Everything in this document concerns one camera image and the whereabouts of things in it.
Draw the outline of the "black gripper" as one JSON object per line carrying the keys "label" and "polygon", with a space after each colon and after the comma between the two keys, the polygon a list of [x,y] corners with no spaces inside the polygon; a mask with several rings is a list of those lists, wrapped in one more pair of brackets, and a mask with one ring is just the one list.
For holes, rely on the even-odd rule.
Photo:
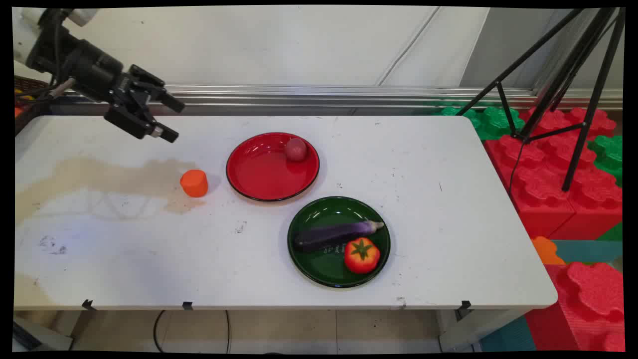
{"label": "black gripper", "polygon": [[67,74],[75,80],[71,88],[108,104],[103,114],[106,121],[139,140],[155,137],[174,143],[178,132],[150,114],[148,100],[157,100],[178,113],[185,103],[168,92],[163,80],[136,64],[126,71],[123,68],[119,60],[85,39],[76,41],[67,55]]}

